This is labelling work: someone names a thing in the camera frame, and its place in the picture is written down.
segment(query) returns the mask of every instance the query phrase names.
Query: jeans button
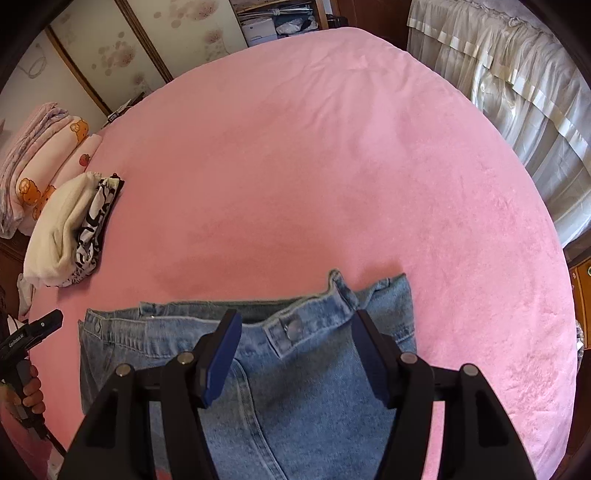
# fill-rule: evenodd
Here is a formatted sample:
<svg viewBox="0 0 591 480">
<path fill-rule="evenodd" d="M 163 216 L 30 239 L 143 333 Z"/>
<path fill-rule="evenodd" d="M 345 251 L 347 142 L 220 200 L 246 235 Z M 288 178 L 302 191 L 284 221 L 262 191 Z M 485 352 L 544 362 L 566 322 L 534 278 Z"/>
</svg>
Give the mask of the jeans button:
<svg viewBox="0 0 591 480">
<path fill-rule="evenodd" d="M 303 331 L 304 325 L 299 318 L 293 319 L 285 328 L 287 338 L 292 342 L 297 342 L 301 338 Z"/>
</svg>

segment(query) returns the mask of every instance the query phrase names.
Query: sliding wardrobe door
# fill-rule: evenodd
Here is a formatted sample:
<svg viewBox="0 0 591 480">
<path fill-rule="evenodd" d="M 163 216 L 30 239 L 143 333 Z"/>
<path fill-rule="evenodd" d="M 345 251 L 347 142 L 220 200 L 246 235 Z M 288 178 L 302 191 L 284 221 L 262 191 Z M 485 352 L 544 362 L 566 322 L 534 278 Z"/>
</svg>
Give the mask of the sliding wardrobe door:
<svg viewBox="0 0 591 480">
<path fill-rule="evenodd" d="M 173 77 L 246 48 L 229 0 L 127 0 Z"/>
<path fill-rule="evenodd" d="M 165 83 L 113 0 L 74 0 L 51 28 L 112 110 Z"/>
</svg>

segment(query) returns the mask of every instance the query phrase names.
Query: white folded sweater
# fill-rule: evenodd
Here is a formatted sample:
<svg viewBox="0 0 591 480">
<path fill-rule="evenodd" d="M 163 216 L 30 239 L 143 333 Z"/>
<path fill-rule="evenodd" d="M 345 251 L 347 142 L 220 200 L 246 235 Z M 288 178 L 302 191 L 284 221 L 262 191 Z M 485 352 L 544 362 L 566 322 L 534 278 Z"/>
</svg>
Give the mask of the white folded sweater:
<svg viewBox="0 0 591 480">
<path fill-rule="evenodd" d="M 76 268 L 76 230 L 95 197 L 100 173 L 84 172 L 65 182 L 47 201 L 31 235 L 23 276 L 31 284 L 58 286 Z"/>
</svg>

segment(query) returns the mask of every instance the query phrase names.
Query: denim waistband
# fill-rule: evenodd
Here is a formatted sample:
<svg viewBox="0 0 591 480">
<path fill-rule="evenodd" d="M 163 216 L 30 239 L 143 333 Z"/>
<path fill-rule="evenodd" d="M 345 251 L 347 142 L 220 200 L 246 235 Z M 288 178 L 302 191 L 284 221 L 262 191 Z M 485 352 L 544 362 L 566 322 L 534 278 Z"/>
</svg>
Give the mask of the denim waistband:
<svg viewBox="0 0 591 480">
<path fill-rule="evenodd" d="M 140 303 L 138 308 L 98 312 L 88 310 L 82 329 L 103 342 L 113 343 L 152 358 L 168 358 L 178 346 L 191 350 L 205 333 L 214 331 L 225 311 L 237 309 L 243 316 L 237 353 L 268 351 L 283 358 L 302 342 L 320 332 L 346 323 L 356 309 L 364 309 L 372 296 L 396 278 L 385 278 L 354 293 L 341 273 L 329 273 L 328 289 L 319 295 L 276 301 L 180 301 L 168 304 Z M 400 338 L 413 332 L 400 331 Z"/>
</svg>

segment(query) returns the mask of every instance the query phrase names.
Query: human hand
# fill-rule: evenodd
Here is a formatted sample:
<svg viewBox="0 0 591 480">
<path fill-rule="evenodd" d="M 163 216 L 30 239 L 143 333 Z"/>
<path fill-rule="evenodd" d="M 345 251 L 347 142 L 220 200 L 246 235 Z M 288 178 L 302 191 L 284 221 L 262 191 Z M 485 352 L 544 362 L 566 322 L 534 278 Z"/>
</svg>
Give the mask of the human hand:
<svg viewBox="0 0 591 480">
<path fill-rule="evenodd" d="M 45 411 L 45 404 L 43 403 L 43 392 L 41 388 L 41 380 L 37 378 L 39 372 L 35 366 L 31 365 L 31 381 L 22 389 L 26 395 L 22 404 L 29 407 L 33 413 L 43 413 Z M 0 401 L 12 403 L 13 405 L 20 405 L 21 399 L 16 392 L 8 385 L 0 384 Z"/>
</svg>

